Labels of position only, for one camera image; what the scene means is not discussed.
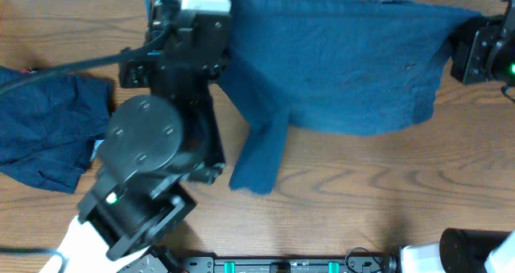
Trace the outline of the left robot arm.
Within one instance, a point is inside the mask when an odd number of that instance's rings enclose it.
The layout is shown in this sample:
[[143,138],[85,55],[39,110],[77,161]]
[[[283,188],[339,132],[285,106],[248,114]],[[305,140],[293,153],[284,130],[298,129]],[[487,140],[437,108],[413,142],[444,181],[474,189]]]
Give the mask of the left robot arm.
[[156,0],[142,47],[69,65],[116,63],[121,87],[146,93],[113,113],[96,183],[44,271],[119,271],[195,207],[183,182],[211,184],[223,172],[209,86],[230,62],[230,10],[230,2]]

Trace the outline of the blue denim shorts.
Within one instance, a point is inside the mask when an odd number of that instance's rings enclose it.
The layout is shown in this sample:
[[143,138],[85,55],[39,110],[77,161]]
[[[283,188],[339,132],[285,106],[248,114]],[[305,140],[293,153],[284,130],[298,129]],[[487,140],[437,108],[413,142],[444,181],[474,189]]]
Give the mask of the blue denim shorts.
[[229,181],[270,193],[290,126],[374,136],[428,121],[474,10],[410,0],[230,0],[219,85],[249,123]]

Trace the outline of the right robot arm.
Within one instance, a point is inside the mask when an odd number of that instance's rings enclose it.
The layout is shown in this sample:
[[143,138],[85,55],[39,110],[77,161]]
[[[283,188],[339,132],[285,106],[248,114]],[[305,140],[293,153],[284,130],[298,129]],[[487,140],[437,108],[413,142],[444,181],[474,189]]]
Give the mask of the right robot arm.
[[[514,88],[514,12],[471,19],[453,35],[451,76],[464,85],[500,81]],[[514,233],[448,228],[438,242],[404,246],[386,255],[381,272],[509,272]]]

